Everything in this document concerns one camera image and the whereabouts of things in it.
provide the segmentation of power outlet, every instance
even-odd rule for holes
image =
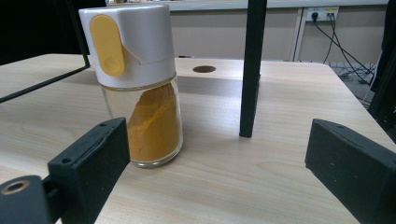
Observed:
[[[306,14],[306,20],[313,21],[312,14],[314,14],[315,12],[318,13],[317,21],[329,21],[331,14],[334,14],[332,20],[336,20],[338,15],[338,8],[339,7],[309,7],[308,13]]]

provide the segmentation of turmeric powder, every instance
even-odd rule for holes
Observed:
[[[127,125],[132,161],[159,161],[180,149],[181,122],[172,82],[140,96]]]

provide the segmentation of light wood tabletop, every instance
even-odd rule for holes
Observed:
[[[44,55],[0,66],[0,95],[83,65]],[[195,73],[211,65],[216,71]],[[97,223],[357,223],[305,168],[312,119],[396,146],[332,69],[263,62],[252,138],[239,133],[243,62],[177,59],[184,144],[154,169],[129,164]],[[110,119],[92,69],[0,104],[0,182],[48,175],[47,162]]]

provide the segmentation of black stand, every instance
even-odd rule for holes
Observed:
[[[71,20],[71,22],[73,24],[73,28],[74,28],[74,31],[76,33],[76,37],[77,37],[77,40],[78,40],[78,45],[79,45],[79,48],[81,50],[81,54],[82,54],[82,57],[84,59],[85,65],[80,67],[80,68],[78,68],[78,69],[76,69],[76,70],[74,70],[74,71],[62,74],[62,75],[57,76],[57,77],[53,77],[53,78],[51,78],[49,80],[46,80],[46,81],[43,81],[41,83],[35,84],[34,86],[28,87],[28,88],[26,88],[24,90],[16,91],[14,93],[11,93],[10,95],[4,96],[4,97],[0,98],[0,104],[3,103],[3,102],[6,102],[6,101],[12,100],[14,98],[17,98],[19,96],[22,96],[22,95],[24,95],[26,93],[29,93],[31,91],[36,91],[36,90],[38,90],[40,88],[48,86],[49,84],[52,84],[52,83],[57,82],[59,80],[62,80],[64,78],[66,78],[66,77],[73,76],[74,74],[77,74],[77,73],[79,73],[79,72],[81,72],[81,71],[83,71],[83,70],[85,70],[85,69],[87,69],[87,68],[89,68],[91,66],[90,65],[90,61],[88,60],[88,52],[87,52],[87,50],[85,48],[85,45],[84,45],[84,37],[83,37],[83,35],[82,35],[82,33],[81,33],[80,29],[79,29],[77,15],[76,15],[75,9],[73,7],[73,3],[71,2],[71,0],[65,0],[65,2],[67,4],[67,9],[69,11],[70,20]]]
[[[48,163],[0,185],[1,223],[94,223],[130,162],[125,119],[96,125]]]
[[[373,101],[370,103],[369,113],[378,122],[378,124],[386,131],[395,122],[395,106],[396,106],[396,48],[393,50],[378,90],[376,91]]]
[[[396,153],[314,119],[305,166],[360,223],[396,223]]]
[[[239,136],[251,137],[256,116],[267,0],[249,0]]]

